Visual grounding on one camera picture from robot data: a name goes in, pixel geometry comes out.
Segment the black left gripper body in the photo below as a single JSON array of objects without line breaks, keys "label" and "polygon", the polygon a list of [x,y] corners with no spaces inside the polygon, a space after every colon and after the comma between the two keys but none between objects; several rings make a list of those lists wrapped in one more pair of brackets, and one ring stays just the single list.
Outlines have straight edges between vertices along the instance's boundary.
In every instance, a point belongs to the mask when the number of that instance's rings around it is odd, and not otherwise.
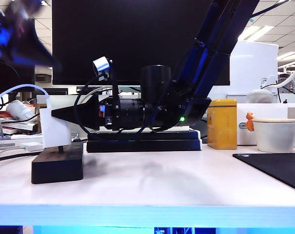
[{"label": "black left gripper body", "polygon": [[23,34],[24,23],[37,11],[36,0],[10,0],[6,8],[0,10],[0,58],[10,56],[10,41]]}]

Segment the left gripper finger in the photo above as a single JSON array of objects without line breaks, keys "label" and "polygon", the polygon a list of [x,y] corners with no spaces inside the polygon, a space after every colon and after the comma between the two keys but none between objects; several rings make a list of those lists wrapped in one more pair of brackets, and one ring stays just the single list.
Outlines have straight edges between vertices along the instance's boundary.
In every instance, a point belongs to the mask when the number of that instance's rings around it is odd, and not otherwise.
[{"label": "left gripper finger", "polygon": [[18,39],[18,63],[29,66],[53,67],[56,70],[61,64],[40,42],[34,24],[26,24],[26,30]]}]

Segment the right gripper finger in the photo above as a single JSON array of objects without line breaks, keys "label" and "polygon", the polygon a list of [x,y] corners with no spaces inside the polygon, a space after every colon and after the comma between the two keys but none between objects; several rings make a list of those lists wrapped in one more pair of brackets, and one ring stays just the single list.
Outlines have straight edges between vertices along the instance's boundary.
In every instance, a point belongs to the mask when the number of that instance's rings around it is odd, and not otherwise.
[{"label": "right gripper finger", "polygon": [[95,94],[86,103],[52,110],[51,116],[74,124],[78,124],[80,121],[84,127],[99,130],[98,104],[98,94]]}]

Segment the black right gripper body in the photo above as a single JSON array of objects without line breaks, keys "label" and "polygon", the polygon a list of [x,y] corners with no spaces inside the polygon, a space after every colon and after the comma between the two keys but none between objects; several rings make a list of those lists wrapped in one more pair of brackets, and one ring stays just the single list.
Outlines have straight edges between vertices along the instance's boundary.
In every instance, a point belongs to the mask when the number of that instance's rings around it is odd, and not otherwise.
[{"label": "black right gripper body", "polygon": [[132,130],[143,125],[145,107],[140,98],[109,96],[98,104],[98,126],[108,130]]}]

